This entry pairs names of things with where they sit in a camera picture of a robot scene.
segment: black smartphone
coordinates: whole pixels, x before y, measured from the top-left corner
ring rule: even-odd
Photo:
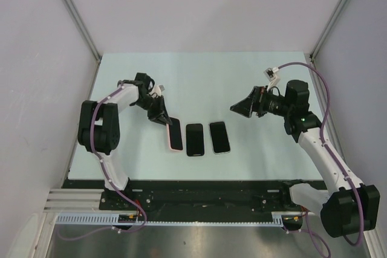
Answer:
[[[204,136],[202,124],[187,124],[186,139],[188,156],[204,155]]]
[[[181,137],[180,120],[171,117],[171,121],[172,125],[167,124],[169,149],[173,151],[182,151],[183,139]]]
[[[215,154],[230,152],[229,137],[227,136],[226,125],[223,121],[210,123],[210,134]]]

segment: white wall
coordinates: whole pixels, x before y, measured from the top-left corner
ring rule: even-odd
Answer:
[[[387,233],[387,0],[350,0],[317,56],[346,161],[380,190]]]
[[[103,53],[309,53],[338,1],[74,0]]]
[[[70,158],[96,63],[61,0],[0,0],[0,257]]]

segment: light blue table surface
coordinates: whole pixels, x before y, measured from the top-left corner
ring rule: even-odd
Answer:
[[[253,86],[268,80],[263,70],[287,62],[305,62],[302,52],[259,53],[126,53],[105,54],[91,96],[100,100],[115,90],[117,81],[147,73],[164,85],[163,95],[171,117],[179,118],[185,143],[188,123],[204,126],[205,154],[188,157],[171,152],[166,127],[148,121],[138,106],[119,116],[121,139],[118,158],[131,179],[256,180],[321,179],[308,155],[288,136],[281,117],[267,114],[248,119],[229,110],[244,99]],[[309,71],[292,66],[280,71],[279,89],[285,94],[291,79],[309,83],[310,109],[321,118]],[[231,152],[215,155],[209,123],[224,121]],[[69,179],[102,179],[94,157],[77,145]]]

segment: robotic arm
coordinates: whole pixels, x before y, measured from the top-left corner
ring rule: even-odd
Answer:
[[[128,106],[137,105],[148,112],[150,121],[162,125],[172,124],[165,108],[164,97],[161,95],[164,88],[155,85],[155,81],[147,74],[137,73],[134,80],[119,81],[117,87],[118,89],[100,105],[96,120],[102,119],[103,123],[96,124],[93,132],[94,148],[99,157],[93,156],[100,162],[101,170],[106,171],[105,187],[108,190],[115,190],[111,182],[119,190],[125,190],[128,183],[128,176],[122,169],[122,164],[113,158],[114,150],[120,141],[119,113]],[[98,103],[84,101],[80,112],[78,142],[85,146],[88,152],[93,152],[90,144],[91,123]]]
[[[270,81],[269,85],[255,86],[247,98],[231,106],[230,110],[247,118],[253,112],[258,117],[266,113],[283,117],[286,133],[314,162],[328,193],[320,192],[302,181],[285,182],[290,192],[290,204],[302,205],[319,215],[325,230],[332,237],[359,232],[360,219],[363,219],[364,230],[373,230],[379,207],[379,191],[374,185],[364,185],[344,163],[329,139],[321,134],[322,123],[309,111],[308,83],[291,80],[287,83],[284,96],[280,95],[279,90],[278,95],[273,93],[279,82],[278,71],[278,68],[267,69],[265,75]]]

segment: smartphone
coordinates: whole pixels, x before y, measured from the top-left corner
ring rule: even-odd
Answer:
[[[168,145],[172,151],[183,150],[183,139],[181,137],[180,120],[172,118],[172,125],[167,124]]]
[[[187,139],[187,155],[188,156],[203,156],[204,155],[204,135],[202,124],[187,124],[186,126]]]
[[[223,121],[210,123],[210,134],[215,154],[230,152],[229,138]]]

